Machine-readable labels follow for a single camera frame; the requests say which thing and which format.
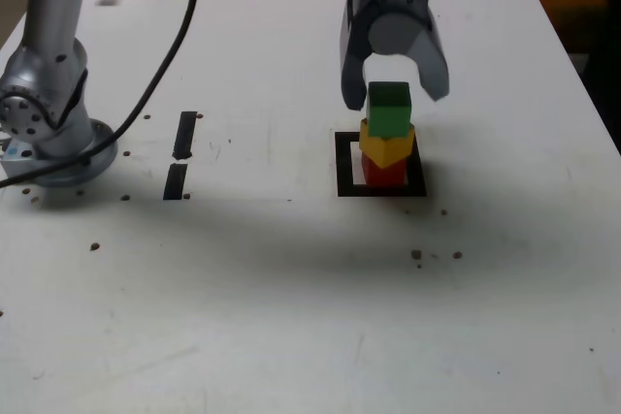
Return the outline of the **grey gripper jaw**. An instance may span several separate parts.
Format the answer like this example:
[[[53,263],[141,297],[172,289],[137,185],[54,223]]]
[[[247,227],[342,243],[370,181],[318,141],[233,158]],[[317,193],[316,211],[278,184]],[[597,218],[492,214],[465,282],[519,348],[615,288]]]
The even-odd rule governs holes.
[[[368,40],[379,55],[399,55],[413,61],[419,83],[433,101],[449,93],[449,72],[441,40],[429,8],[367,9]]]

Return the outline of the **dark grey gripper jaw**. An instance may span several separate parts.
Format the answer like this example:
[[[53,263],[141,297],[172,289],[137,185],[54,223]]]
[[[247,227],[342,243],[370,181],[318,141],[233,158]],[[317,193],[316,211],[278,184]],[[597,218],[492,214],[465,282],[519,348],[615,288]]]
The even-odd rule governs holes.
[[[346,107],[361,111],[367,96],[364,62],[371,55],[372,17],[358,0],[346,0],[340,36],[341,92]]]

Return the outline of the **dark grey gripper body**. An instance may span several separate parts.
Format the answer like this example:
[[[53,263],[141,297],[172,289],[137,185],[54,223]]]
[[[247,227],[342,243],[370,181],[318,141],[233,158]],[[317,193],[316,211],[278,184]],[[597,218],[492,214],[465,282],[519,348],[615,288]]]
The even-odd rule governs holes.
[[[355,35],[361,37],[382,15],[399,13],[416,20],[427,32],[435,33],[430,0],[355,0]]]

